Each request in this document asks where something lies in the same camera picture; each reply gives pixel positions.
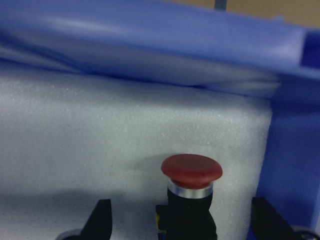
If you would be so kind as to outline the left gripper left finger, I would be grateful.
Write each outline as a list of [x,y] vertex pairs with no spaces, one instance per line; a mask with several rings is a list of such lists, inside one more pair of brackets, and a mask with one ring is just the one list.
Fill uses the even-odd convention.
[[58,240],[110,240],[112,236],[112,203],[100,199],[79,233],[62,233]]

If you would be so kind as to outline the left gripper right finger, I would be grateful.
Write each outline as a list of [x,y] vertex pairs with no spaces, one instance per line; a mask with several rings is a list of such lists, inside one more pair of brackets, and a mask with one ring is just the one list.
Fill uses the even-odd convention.
[[251,230],[256,240],[318,240],[307,228],[294,229],[263,197],[251,200]]

